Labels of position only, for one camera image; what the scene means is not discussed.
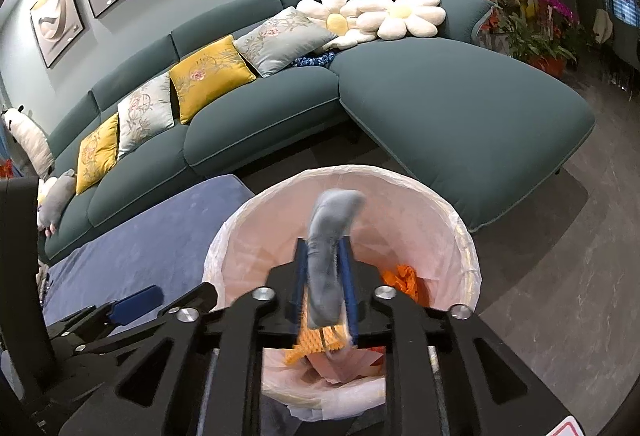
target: sofa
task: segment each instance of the sofa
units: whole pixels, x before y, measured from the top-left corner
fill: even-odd
[[[126,60],[50,134],[53,174],[77,167],[81,140],[129,92],[299,1],[224,4]],[[42,240],[42,259],[56,263],[204,179],[347,120],[447,199],[471,231],[493,222],[561,167],[590,134],[594,116],[560,81],[474,45],[491,2],[442,0],[442,7],[447,19],[436,38],[361,44],[340,52],[328,69],[287,68],[218,98],[190,124],[176,121],[73,197],[57,232]]]

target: trash can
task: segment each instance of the trash can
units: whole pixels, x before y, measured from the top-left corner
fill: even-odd
[[[351,228],[354,257],[380,270],[414,267],[430,306],[478,303],[481,275],[473,241],[453,207],[407,176],[368,165],[311,169],[245,202],[209,247],[203,281],[215,285],[217,308],[262,286],[269,271],[292,260],[297,238],[306,238],[318,196],[331,188],[366,196]],[[264,350],[262,392],[305,421],[357,416],[385,402],[384,376],[358,378],[339,387],[311,379],[305,359],[284,364],[284,351]]]

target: light blue embroidered pillow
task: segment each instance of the light blue embroidered pillow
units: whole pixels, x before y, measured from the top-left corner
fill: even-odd
[[[289,7],[236,39],[234,46],[262,77],[268,77],[337,37]]]
[[[169,72],[145,82],[118,104],[120,143],[118,160],[174,126],[171,112]]]

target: flower-shaped cushion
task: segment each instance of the flower-shaped cushion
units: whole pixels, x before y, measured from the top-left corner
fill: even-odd
[[[432,38],[446,17],[439,4],[440,0],[361,0],[356,27],[387,41],[404,38],[407,32]]]
[[[302,0],[296,9],[302,12],[316,25],[337,34],[338,37],[328,42],[322,47],[322,51],[331,48],[346,50],[356,46],[358,43],[373,41],[376,39],[375,32],[363,32],[356,26],[356,19],[362,12],[359,8],[362,0]]]

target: sofa leg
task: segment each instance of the sofa leg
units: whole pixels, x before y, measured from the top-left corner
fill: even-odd
[[[360,142],[360,140],[362,139],[363,134],[364,134],[364,131],[362,131],[357,126],[347,127],[345,129],[345,131],[344,131],[344,136],[347,139],[347,142],[349,142],[351,144],[356,144],[356,143]]]

